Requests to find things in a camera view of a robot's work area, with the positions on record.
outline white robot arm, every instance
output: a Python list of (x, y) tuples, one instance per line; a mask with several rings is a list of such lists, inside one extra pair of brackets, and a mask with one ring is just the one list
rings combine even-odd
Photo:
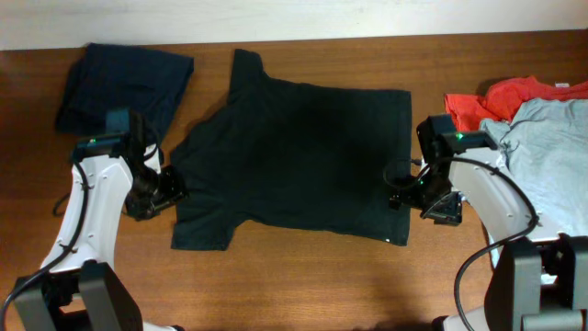
[[(18, 280), (12, 299), (33, 330), (183, 330), (142, 321), (137, 304), (114, 273), (114, 248), (123, 205), (150, 219), (187, 194), (181, 176), (160, 167), (156, 144), (146, 148), (142, 118), (120, 110), (107, 115), (109, 135), (80, 141), (73, 152), (73, 184), (62, 228), (37, 273)], [(85, 311), (64, 313), (74, 296)]]
[[(460, 315), (442, 319), (437, 329), (585, 330), (587, 282), (579, 270), (588, 268), (588, 238), (562, 234), (549, 215), (539, 221), (485, 132), (456, 132), (451, 118), (442, 115), (421, 123), (417, 135), (428, 165), (418, 177), (386, 180), (390, 206), (421, 209), (422, 218), (459, 225), (461, 203), (467, 200), (491, 242), (459, 270), (454, 292)], [(461, 276), (471, 262), (489, 252), (495, 271), (485, 305), (464, 314)]]

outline wooden table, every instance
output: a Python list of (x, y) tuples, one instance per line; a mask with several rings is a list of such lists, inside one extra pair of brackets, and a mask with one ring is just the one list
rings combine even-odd
[[(413, 93), (413, 126), (443, 113), (445, 93), (484, 93), (497, 79), (534, 74), (545, 83), (588, 79), (588, 31), (361, 40), (168, 45), (196, 71), (165, 137), (168, 153), (221, 107), (232, 50), (261, 53), (267, 72), (321, 86), (399, 88)], [(53, 203), (71, 185), (75, 137), (53, 121), (68, 68), (83, 50), (0, 52), (0, 296), (39, 267), (60, 228)], [(413, 157), (420, 149), (413, 135)], [(475, 212), (458, 228), (412, 214), (408, 247), (348, 235), (247, 222), (226, 252), (170, 249), (175, 211), (136, 223), (123, 217), (116, 271), (144, 318), (187, 330), (367, 330), (429, 323), (456, 312), (459, 265), (485, 245)], [(487, 257), (463, 280), (466, 307), (479, 305)], [(10, 330), (20, 322), (14, 308)]]

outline black cable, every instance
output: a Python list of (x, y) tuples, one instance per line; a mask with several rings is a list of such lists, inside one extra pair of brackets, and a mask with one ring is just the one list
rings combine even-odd
[(500, 247), (502, 245), (507, 244), (508, 242), (520, 239), (520, 238), (526, 236), (527, 234), (530, 234), (537, 226), (537, 224), (539, 222), (539, 217), (537, 216), (537, 212), (535, 211), (535, 207), (533, 207), (531, 200), (526, 196), (525, 192), (523, 192), (523, 190), (520, 189), (511, 178), (509, 178), (507, 175), (500, 172), (500, 170), (498, 168), (490, 166), (490, 165), (486, 165), (485, 163), (480, 162), (480, 161), (471, 160), (471, 159), (467, 159), (467, 158), (463, 158), (463, 157), (444, 157), (444, 158), (437, 160), (435, 162), (435, 164), (440, 165), (440, 164), (448, 163), (448, 162), (461, 162), (461, 163), (467, 163), (467, 164), (479, 166), (479, 167), (482, 167), (482, 168), (492, 172), (494, 175), (500, 177), (512, 189), (514, 189), (514, 191), (520, 196), (521, 200), (526, 205), (526, 207), (529, 209), (529, 213), (531, 214), (531, 219), (529, 220), (529, 224), (525, 230), (523, 230), (517, 234), (513, 234), (511, 236), (508, 236), (502, 240), (499, 240), (492, 245), (488, 245), (488, 246), (484, 247), (483, 249), (474, 253), (471, 257), (468, 257), (468, 259), (459, 268), (459, 271), (458, 271), (458, 274), (456, 275), (456, 280), (454, 283), (453, 295), (454, 295), (454, 298), (456, 301), (456, 306), (458, 308), (459, 318), (461, 318), (461, 322), (463, 322), (463, 325), (469, 331), (475, 331), (474, 328), (471, 326), (471, 324), (468, 322), (466, 314), (463, 311), (463, 307), (461, 306), (461, 300), (459, 299), (459, 284), (461, 282), (461, 279), (463, 278), (464, 273), (466, 272), (466, 269), (468, 269), (469, 265), (471, 265), (476, 259), (486, 255), (488, 252), (492, 251), (494, 248)]
[(85, 219), (85, 212), (88, 206), (88, 179), (85, 176), (85, 172), (83, 168), (80, 166), (79, 163), (73, 163), (77, 171), (80, 173), (80, 177), (82, 178), (82, 209), (80, 210), (80, 217), (78, 219), (77, 225), (75, 226), (75, 231), (73, 232), (72, 240), (70, 243), (63, 247), (63, 252), (59, 254), (55, 259), (53, 259), (50, 263), (48, 263), (45, 267), (40, 268), (27, 280), (21, 282), (18, 286), (16, 286), (10, 294), (6, 297), (6, 300), (2, 306), (2, 311), (0, 311), (0, 331), (6, 330), (6, 312), (8, 311), (8, 306), (15, 298), (28, 287), (36, 283), (41, 277), (46, 275), (53, 267), (57, 266), (60, 262), (62, 262), (65, 257), (67, 257), (70, 252), (74, 249), (75, 243), (77, 242), (80, 233), (82, 232), (82, 228), (84, 227), (84, 219)]
[(64, 212), (57, 212), (57, 210), (59, 210), (59, 208), (62, 206), (62, 204), (68, 200), (70, 198), (70, 193), (65, 194), (64, 196), (62, 196), (61, 198), (59, 198), (57, 200), (57, 202), (55, 202), (55, 205), (53, 206), (53, 211), (51, 212), (51, 214), (53, 214), (54, 217), (62, 217), (65, 214)]
[[(384, 182), (386, 182), (386, 184), (390, 185), (393, 188), (397, 188), (397, 189), (407, 189), (407, 188), (412, 188), (413, 186), (417, 185), (420, 183), (421, 179), (423, 178), (423, 176), (427, 173), (427, 171), (431, 170), (431, 171), (436, 171), (436, 169), (445, 163), (451, 163), (451, 162), (461, 162), (461, 163), (467, 163), (467, 164), (471, 164), (471, 165), (475, 165), (475, 166), (479, 166), (482, 167), (488, 171), (490, 171), (493, 175), (496, 175), (498, 177), (500, 177), (502, 180), (504, 180), (521, 198), (521, 200), (523, 201), (523, 203), (526, 205), (526, 207), (529, 209), (529, 213), (531, 214), (531, 219), (529, 220), (528, 226), (525, 230), (517, 233), (517, 234), (513, 234), (511, 236), (508, 236), (502, 240), (499, 240), (497, 242), (495, 242), (492, 245), (488, 245), (486, 247), (484, 247), (483, 249), (479, 250), (478, 252), (474, 253), (472, 256), (468, 257), (468, 259), (461, 265), (461, 267), (459, 268), (458, 274), (456, 275), (456, 279), (455, 279), (455, 283), (454, 283), (454, 288), (453, 288), (453, 295), (455, 298), (455, 302), (456, 302), (456, 307), (458, 308), (458, 313), (459, 313), (459, 318), (461, 318), (461, 322), (463, 323), (463, 325), (469, 330), (469, 331), (475, 331), (473, 329), (473, 327), (471, 326), (471, 324), (468, 322), (468, 318), (466, 317), (466, 314), (463, 311), (463, 307), (461, 305), (461, 300), (459, 298), (459, 284), (461, 283), (461, 279), (463, 278), (464, 273), (466, 272), (466, 270), (468, 269), (468, 267), (478, 258), (486, 255), (487, 253), (489, 253), (490, 251), (492, 251), (495, 248), (498, 248), (502, 245), (507, 244), (508, 242), (520, 239), (524, 236), (526, 236), (527, 234), (530, 234), (533, 230), (535, 230), (535, 227), (537, 227), (537, 224), (539, 222), (539, 217), (537, 215), (537, 212), (535, 211), (535, 207), (533, 207), (533, 203), (531, 203), (531, 200), (526, 196), (525, 192), (523, 192), (522, 189), (520, 189), (516, 183), (509, 178), (507, 175), (503, 174), (497, 167), (493, 167), (490, 165), (487, 165), (483, 162), (480, 161), (476, 161), (476, 160), (471, 160), (471, 159), (467, 159), (467, 158), (463, 158), (463, 157), (443, 157), (440, 158), (438, 160), (436, 160), (434, 163), (432, 164), (428, 164), (426, 165), (423, 170), (421, 170), (421, 172), (417, 175), (417, 177), (414, 178), (413, 182), (404, 185), (404, 186), (399, 186), (399, 185), (395, 185), (395, 184), (391, 184), (387, 177), (386, 177), (386, 168), (384, 168)], [(437, 203), (434, 203), (425, 213), (424, 216), (426, 216), (428, 214), (428, 212), (430, 212), (430, 210), (432, 210)]]

